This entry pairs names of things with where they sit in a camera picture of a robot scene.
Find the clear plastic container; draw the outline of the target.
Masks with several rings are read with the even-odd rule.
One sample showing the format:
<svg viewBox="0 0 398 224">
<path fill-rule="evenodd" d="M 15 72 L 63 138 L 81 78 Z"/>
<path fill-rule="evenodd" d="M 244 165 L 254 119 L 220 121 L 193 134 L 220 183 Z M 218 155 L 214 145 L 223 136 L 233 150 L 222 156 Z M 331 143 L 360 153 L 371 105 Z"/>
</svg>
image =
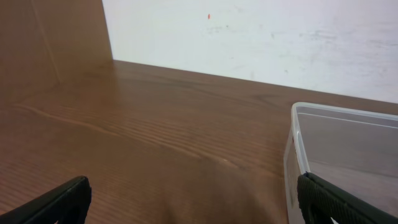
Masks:
<svg viewBox="0 0 398 224">
<path fill-rule="evenodd" d="M 313 173 L 397 217 L 397 116 L 295 103 L 284 154 L 289 223 L 303 223 L 298 177 Z"/>
</svg>

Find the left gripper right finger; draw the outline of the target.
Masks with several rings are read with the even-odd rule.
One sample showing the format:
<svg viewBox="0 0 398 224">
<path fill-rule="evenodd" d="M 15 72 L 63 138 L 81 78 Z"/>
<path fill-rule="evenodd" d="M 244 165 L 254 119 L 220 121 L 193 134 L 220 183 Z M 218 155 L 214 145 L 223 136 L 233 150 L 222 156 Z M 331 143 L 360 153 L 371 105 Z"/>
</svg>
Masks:
<svg viewBox="0 0 398 224">
<path fill-rule="evenodd" d="M 298 203 L 306 224 L 395 224 L 397 218 L 306 172 L 297 180 Z"/>
</svg>

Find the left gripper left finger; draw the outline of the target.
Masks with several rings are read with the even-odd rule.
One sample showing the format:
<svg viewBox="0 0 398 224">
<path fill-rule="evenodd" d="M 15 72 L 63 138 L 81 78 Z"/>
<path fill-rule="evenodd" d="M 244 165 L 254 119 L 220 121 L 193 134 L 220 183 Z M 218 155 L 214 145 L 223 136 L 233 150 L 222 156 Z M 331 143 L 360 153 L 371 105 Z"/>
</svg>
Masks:
<svg viewBox="0 0 398 224">
<path fill-rule="evenodd" d="M 85 176 L 75 177 L 1 215 L 2 224 L 84 224 L 91 203 Z"/>
</svg>

